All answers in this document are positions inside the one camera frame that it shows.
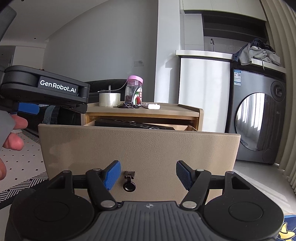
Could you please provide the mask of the person's left hand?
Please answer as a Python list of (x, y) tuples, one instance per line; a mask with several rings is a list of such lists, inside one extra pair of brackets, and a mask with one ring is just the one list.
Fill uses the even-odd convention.
[[(28, 126), (28, 121), (16, 114), (11, 116), (14, 121), (16, 122), (14, 129), (21, 130)], [(5, 140), (3, 147), (6, 149), (11, 149), (14, 151), (20, 151), (24, 147), (23, 140), (16, 134), (16, 133), (10, 133), (7, 139)], [(6, 166), (4, 162), (1, 160), (1, 180), (3, 180), (6, 176)]]

